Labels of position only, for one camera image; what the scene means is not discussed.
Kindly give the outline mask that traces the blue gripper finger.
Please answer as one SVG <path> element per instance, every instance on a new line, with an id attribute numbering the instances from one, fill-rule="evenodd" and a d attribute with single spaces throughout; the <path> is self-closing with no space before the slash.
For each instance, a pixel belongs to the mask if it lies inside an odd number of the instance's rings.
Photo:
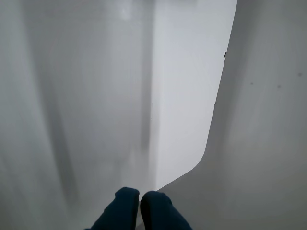
<path id="1" fill-rule="evenodd" d="M 123 187 L 91 227 L 92 230 L 133 230 L 139 206 L 137 189 Z"/>
<path id="2" fill-rule="evenodd" d="M 191 226 L 164 193 L 149 191 L 141 199 L 141 215 L 147 230 L 190 230 Z"/>

